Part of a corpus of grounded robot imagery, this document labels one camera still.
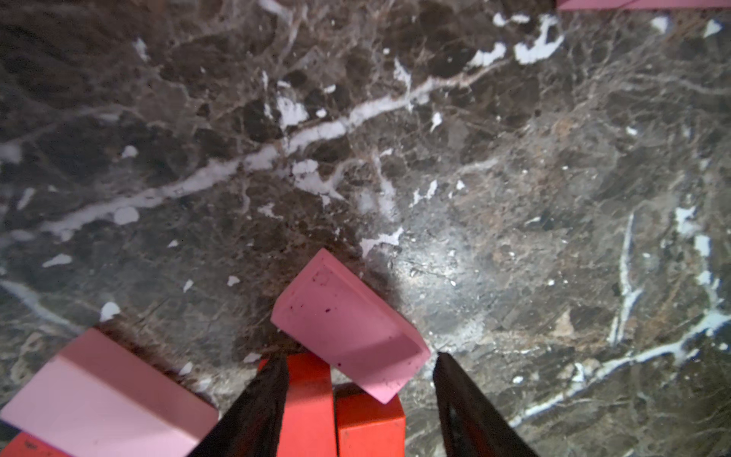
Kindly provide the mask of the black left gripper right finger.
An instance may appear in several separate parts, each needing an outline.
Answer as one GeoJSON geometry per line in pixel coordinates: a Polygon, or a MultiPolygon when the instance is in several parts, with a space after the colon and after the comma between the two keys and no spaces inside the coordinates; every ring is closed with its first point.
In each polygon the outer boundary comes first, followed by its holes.
{"type": "Polygon", "coordinates": [[[447,456],[537,456],[450,354],[438,354],[433,382],[447,456]]]}

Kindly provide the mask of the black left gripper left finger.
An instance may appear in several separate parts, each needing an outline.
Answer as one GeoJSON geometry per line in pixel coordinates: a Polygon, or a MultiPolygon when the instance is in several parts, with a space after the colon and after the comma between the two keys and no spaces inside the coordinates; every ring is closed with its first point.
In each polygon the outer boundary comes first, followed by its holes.
{"type": "Polygon", "coordinates": [[[287,359],[275,356],[188,456],[276,456],[288,389],[287,359]]]}

